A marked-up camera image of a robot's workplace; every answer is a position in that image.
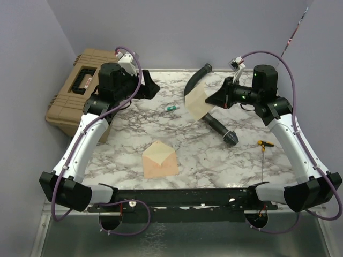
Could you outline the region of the brown paper letter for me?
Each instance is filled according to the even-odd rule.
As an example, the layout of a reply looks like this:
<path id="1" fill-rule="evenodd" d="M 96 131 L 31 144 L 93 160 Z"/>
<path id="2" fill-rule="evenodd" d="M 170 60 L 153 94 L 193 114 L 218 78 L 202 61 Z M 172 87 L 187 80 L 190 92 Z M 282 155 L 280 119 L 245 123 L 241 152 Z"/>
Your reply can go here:
<path id="1" fill-rule="evenodd" d="M 205 102 L 207 99 L 205 83 L 199 83 L 185 96 L 185 107 L 195 121 L 202 119 L 214 105 Z"/>

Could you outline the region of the green white glue stick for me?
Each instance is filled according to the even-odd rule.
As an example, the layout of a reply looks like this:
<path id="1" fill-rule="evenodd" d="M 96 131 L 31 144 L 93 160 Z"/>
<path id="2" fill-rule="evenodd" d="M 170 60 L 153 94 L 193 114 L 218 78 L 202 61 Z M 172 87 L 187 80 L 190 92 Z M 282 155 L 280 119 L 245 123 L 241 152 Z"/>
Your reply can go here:
<path id="1" fill-rule="evenodd" d="M 175 111 L 179 108 L 180 108 L 179 105 L 171 105 L 171 106 L 165 107 L 164 110 L 165 112 L 170 112 L 170 111 Z"/>

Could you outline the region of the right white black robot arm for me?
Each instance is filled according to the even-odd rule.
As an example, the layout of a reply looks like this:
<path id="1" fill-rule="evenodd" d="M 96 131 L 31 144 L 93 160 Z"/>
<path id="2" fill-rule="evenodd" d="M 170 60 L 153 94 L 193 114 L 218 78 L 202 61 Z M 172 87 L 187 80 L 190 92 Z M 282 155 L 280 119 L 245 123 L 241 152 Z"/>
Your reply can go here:
<path id="1" fill-rule="evenodd" d="M 205 102 L 224 109 L 234 104 L 248 104 L 265 126 L 275 135 L 296 175 L 296 182 L 278 185 L 263 182 L 246 196 L 251 209 L 259 209 L 266 201 L 287 205 L 294 212 L 327 203 L 342 183 L 339 173 L 331 173 L 319 160 L 293 118 L 290 102 L 277 95 L 278 73 L 270 65 L 257 65 L 252 86 L 241 86 L 233 77 Z"/>

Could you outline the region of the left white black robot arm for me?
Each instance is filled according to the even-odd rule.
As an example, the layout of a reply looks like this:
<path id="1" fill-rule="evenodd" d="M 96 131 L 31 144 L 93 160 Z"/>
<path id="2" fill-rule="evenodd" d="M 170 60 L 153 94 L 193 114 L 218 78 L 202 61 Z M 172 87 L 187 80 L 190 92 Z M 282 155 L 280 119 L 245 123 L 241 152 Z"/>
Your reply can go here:
<path id="1" fill-rule="evenodd" d="M 83 211 L 99 203 L 106 211 L 118 206 L 115 188 L 83 184 L 85 170 L 95 146 L 109 128 L 120 103 L 132 99 L 152 99 L 160 87 L 148 70 L 131 75 L 117 63 L 104 63 L 98 72 L 98 85 L 85 102 L 79 127 L 65 154 L 52 172 L 43 172 L 39 183 L 51 203 Z"/>

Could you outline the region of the tan paper envelope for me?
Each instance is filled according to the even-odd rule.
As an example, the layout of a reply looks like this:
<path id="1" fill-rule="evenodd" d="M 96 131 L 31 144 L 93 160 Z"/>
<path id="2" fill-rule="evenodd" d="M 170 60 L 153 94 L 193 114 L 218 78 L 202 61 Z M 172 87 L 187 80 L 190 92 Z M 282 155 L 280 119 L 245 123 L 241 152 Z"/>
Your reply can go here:
<path id="1" fill-rule="evenodd" d="M 157 178 L 179 174 L 175 150 L 160 142 L 152 143 L 143 153 L 144 178 Z"/>

